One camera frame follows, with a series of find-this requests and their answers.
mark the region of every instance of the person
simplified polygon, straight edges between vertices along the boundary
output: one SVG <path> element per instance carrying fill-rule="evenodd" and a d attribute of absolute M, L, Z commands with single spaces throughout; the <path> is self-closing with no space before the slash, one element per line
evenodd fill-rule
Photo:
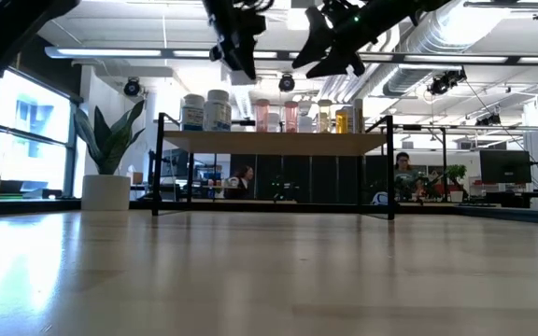
<path fill-rule="evenodd" d="M 400 152 L 396 155 L 393 178 L 396 181 L 401 198 L 408 198 L 410 196 L 408 193 L 412 194 L 415 192 L 417 195 L 422 193 L 422 183 L 418 179 L 418 171 L 412 169 L 408 153 Z"/>
<path fill-rule="evenodd" d="M 226 189 L 225 198 L 232 200 L 247 199 L 250 195 L 248 192 L 248 184 L 254 177 L 254 171 L 250 166 L 243 166 L 238 169 L 233 177 L 228 179 L 228 185 L 230 187 L 237 187 L 236 189 Z"/>

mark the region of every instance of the shelf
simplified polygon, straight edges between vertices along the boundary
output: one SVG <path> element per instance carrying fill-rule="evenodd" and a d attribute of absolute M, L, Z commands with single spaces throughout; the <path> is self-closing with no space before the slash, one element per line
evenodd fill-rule
<path fill-rule="evenodd" d="M 167 142 L 189 153 L 362 156 L 386 143 L 384 134 L 166 131 Z"/>

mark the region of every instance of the glass wall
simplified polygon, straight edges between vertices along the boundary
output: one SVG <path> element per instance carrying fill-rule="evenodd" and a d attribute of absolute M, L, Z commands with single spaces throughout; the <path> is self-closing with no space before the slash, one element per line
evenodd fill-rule
<path fill-rule="evenodd" d="M 72 103 L 34 81 L 6 71 L 0 78 L 0 179 L 22 181 L 21 192 L 71 190 Z"/>

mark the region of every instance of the dark hair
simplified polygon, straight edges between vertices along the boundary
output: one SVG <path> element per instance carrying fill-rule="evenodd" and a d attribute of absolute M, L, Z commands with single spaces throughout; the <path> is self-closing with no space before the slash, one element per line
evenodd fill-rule
<path fill-rule="evenodd" d="M 234 173 L 234 177 L 238 177 L 238 178 L 244 178 L 244 176 L 247 175 L 248 173 L 248 170 L 252 169 L 252 167 L 250 166 L 242 166 L 240 168 L 238 168 L 238 170 L 235 171 Z"/>
<path fill-rule="evenodd" d="M 398 169 L 400 167 L 400 165 L 398 164 L 398 160 L 400 158 L 407 158 L 407 159 L 410 160 L 410 155 L 408 155 L 408 153 L 406 153 L 406 152 L 398 153 L 398 155 L 396 155 L 396 169 Z M 412 167 L 410 166 L 410 164 L 408 164 L 408 170 L 412 170 Z"/>

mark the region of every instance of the pink bottle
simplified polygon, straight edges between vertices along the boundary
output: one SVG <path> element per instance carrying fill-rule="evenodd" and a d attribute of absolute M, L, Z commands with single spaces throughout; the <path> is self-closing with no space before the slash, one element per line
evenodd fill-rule
<path fill-rule="evenodd" d="M 254 111 L 257 117 L 257 132 L 267 132 L 267 115 L 269 114 L 269 101 L 259 99 L 254 104 Z"/>
<path fill-rule="evenodd" d="M 298 129 L 298 103 L 288 101 L 284 104 L 284 120 L 286 133 L 296 133 Z"/>

